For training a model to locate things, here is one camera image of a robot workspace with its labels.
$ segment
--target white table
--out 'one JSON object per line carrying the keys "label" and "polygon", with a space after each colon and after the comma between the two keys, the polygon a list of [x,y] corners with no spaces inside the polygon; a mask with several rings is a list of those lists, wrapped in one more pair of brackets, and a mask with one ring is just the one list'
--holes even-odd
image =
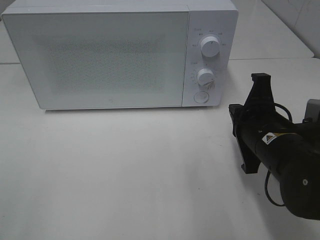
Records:
{"label": "white table", "polygon": [[[233,0],[239,10],[230,59],[312,58],[314,54],[261,0]],[[0,64],[19,63],[0,22]]]}
{"label": "white table", "polygon": [[318,240],[320,222],[268,202],[263,165],[240,168],[228,105],[255,72],[295,122],[320,98],[318,59],[231,60],[218,107],[43,111],[0,65],[0,239]]}

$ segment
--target knob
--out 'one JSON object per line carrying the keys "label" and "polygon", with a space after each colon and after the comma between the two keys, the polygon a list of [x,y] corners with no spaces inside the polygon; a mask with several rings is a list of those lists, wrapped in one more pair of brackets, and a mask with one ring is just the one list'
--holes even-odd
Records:
{"label": "knob", "polygon": [[200,43],[202,55],[212,58],[220,52],[220,40],[215,36],[206,36]]}
{"label": "knob", "polygon": [[196,77],[200,86],[212,83],[215,80],[215,74],[209,68],[201,69]]}

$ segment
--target timer knob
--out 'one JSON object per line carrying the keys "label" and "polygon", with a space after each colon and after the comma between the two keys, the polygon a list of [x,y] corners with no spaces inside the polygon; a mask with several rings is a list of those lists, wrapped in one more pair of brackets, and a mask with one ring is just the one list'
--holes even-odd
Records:
{"label": "timer knob", "polygon": [[206,36],[200,43],[202,55],[212,58],[220,52],[220,40],[215,36]]}
{"label": "timer knob", "polygon": [[212,83],[215,80],[215,74],[209,68],[201,69],[196,75],[198,84],[204,86],[206,84]]}

